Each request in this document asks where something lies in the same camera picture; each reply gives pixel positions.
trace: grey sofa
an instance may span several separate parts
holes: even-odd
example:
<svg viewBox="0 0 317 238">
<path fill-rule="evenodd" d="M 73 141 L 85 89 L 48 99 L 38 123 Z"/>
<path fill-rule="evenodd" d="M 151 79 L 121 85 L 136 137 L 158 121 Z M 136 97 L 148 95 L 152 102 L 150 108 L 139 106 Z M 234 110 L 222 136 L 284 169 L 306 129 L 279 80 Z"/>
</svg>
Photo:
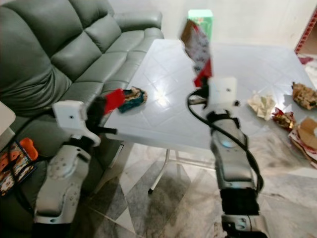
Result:
<svg viewBox="0 0 317 238">
<path fill-rule="evenodd" d="M 17 0 L 0 7 L 0 101 L 16 113 L 17 130 L 30 116 L 60 100 L 87 107 L 98 95 L 126 88 L 154 39 L 163 38 L 159 12 L 115 14 L 106 0 Z M 19 138 L 33 139 L 53 156 L 69 134 L 43 116 Z M 120 142 L 102 136 L 84 192 L 94 190 Z M 34 206 L 45 162 L 22 184 Z M 12 194 L 1 198 L 1 237 L 29 237 L 32 218 Z"/>
</svg>

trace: table leg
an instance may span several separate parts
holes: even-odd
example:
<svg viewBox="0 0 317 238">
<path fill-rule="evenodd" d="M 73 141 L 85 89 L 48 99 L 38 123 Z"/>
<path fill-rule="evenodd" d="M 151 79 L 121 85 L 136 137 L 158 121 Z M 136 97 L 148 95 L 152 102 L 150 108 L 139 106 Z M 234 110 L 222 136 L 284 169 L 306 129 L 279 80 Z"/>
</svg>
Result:
<svg viewBox="0 0 317 238">
<path fill-rule="evenodd" d="M 164 169 L 165 169 L 165 166 L 167 165 L 167 162 L 168 162 L 168 159 L 169 159 L 169 153 L 170 153 L 170 149 L 167 149 L 166 150 L 166 155 L 165 155 L 165 161 L 164 161 L 164 164 L 163 164 L 163 167 L 161 168 L 155 182 L 153 183 L 153 185 L 151 186 L 151 188 L 149 189 L 148 191 L 148 194 L 152 194 L 153 190 L 155 189 L 155 187 L 157 186 L 160 178 L 162 177 L 162 175 L 164 174 Z"/>
</svg>

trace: white table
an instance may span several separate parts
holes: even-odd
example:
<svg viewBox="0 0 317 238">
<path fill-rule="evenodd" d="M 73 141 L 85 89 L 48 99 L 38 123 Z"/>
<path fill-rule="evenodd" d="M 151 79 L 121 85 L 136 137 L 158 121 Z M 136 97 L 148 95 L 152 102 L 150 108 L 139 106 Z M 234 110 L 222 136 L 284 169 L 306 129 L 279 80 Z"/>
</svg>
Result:
<svg viewBox="0 0 317 238">
<path fill-rule="evenodd" d="M 276 106 L 293 111 L 298 121 L 306 116 L 316 118 L 316 111 L 304 110 L 293 102 L 293 81 L 310 87 L 313 85 L 292 50 L 272 46 L 213 44 L 212 54 L 215 75 L 238 79 L 237 100 L 241 102 L 241 107 L 236 108 L 233 115 L 239 118 L 242 130 L 248 136 L 260 134 L 265 125 L 277 128 L 272 120 L 266 122 L 257 118 L 246 105 L 253 91 L 273 95 Z M 118 134 L 108 134 L 107 137 L 166 148 L 164 166 L 168 162 L 170 149 L 211 154 L 209 128 L 195 119 L 185 105 L 186 96 L 195 89 L 192 66 L 180 41 L 155 40 L 129 85 L 144 89 L 148 100 L 124 114 L 115 110 L 106 127 L 117 128 Z M 285 134 L 285 137 L 287 135 L 282 129 L 276 131 Z M 205 163 L 177 162 L 209 168 Z"/>
</svg>

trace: white wall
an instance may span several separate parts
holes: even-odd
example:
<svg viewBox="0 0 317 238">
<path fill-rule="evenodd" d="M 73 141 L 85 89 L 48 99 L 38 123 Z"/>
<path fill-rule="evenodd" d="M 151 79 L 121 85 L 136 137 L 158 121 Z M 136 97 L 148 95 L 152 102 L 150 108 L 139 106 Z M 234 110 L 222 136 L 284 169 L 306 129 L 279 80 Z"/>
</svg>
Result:
<svg viewBox="0 0 317 238">
<path fill-rule="evenodd" d="M 317 0 L 109 0 L 116 12 L 158 9 L 166 38 L 177 38 L 189 9 L 214 13 L 214 42 L 295 48 Z"/>
</svg>

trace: white paper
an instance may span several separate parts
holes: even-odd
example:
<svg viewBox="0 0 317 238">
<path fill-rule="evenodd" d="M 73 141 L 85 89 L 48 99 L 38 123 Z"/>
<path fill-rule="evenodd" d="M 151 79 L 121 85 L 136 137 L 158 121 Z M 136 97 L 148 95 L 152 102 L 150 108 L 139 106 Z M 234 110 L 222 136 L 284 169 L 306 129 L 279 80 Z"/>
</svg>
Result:
<svg viewBox="0 0 317 238">
<path fill-rule="evenodd" d="M 263 97 L 257 93 L 253 93 L 252 98 L 248 99 L 248 104 L 258 117 L 269 120 L 276 103 L 271 95 Z"/>
</svg>

